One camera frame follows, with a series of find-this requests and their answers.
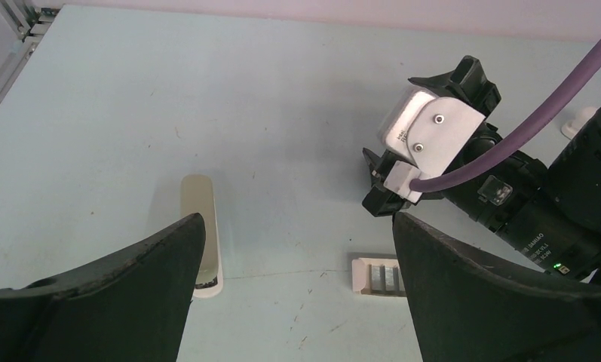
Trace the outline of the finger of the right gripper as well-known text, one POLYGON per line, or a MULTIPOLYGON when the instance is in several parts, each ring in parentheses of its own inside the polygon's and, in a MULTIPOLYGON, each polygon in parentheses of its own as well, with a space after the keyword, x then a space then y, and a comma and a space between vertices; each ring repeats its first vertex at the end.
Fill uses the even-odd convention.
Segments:
POLYGON ((470 55, 464 56, 450 72, 431 77, 410 77, 408 82, 439 97, 486 100, 495 96, 495 85, 487 79, 480 60, 470 55))
POLYGON ((374 217, 394 216, 408 208, 406 201, 384 187, 384 181, 397 161, 402 158, 385 150, 382 156, 368 148, 362 149, 363 158, 369 169, 371 188, 362 201, 362 206, 374 217))

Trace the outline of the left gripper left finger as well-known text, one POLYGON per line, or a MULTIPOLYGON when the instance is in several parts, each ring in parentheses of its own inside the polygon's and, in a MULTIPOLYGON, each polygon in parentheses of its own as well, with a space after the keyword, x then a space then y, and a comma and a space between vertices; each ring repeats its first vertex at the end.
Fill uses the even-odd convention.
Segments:
POLYGON ((205 236, 194 213, 73 270, 0 289, 0 361, 175 361, 205 236))

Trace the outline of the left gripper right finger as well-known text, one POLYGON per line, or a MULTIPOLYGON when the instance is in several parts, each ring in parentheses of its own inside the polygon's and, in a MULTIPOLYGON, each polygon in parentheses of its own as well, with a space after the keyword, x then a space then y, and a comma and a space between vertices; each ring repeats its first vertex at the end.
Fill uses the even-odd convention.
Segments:
POLYGON ((425 361, 601 361, 601 286, 546 275, 398 213, 393 237, 425 361))

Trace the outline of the white staple box barcode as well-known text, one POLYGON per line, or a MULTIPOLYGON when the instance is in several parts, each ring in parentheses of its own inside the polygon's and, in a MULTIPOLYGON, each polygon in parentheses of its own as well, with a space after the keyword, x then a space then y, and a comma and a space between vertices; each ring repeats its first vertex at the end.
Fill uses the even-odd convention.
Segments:
POLYGON ((405 297, 406 289, 397 257, 388 254, 353 254, 351 289, 362 296, 405 297))

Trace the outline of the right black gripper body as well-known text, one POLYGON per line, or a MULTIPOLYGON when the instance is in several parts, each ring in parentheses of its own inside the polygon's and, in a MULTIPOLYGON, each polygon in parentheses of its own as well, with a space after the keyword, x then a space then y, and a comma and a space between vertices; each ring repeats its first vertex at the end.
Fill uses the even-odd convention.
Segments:
POLYGON ((393 215, 418 203, 423 194, 410 183, 443 175, 499 101, 497 87, 483 75, 410 78, 379 128, 384 154, 363 150, 371 179, 363 207, 372 215, 393 215))

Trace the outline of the beige stapler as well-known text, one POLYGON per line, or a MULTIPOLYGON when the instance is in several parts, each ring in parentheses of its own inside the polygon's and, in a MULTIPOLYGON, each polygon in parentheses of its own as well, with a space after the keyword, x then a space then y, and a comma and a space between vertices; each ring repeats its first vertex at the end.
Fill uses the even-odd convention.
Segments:
POLYGON ((180 183, 182 216, 199 213, 204 219, 205 245, 193 296, 210 299, 223 289, 222 257, 213 182, 208 176, 189 174, 180 183))

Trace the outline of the small pink stapler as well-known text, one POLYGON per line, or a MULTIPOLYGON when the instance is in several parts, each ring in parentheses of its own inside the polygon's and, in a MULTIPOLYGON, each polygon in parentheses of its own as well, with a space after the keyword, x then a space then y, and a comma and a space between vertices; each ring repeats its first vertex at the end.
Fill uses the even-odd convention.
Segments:
POLYGON ((563 136, 572 140, 575 135, 585 126, 585 124, 596 114, 598 108, 595 106, 588 106, 579 110, 573 119, 567 121, 561 127, 561 133, 563 136))

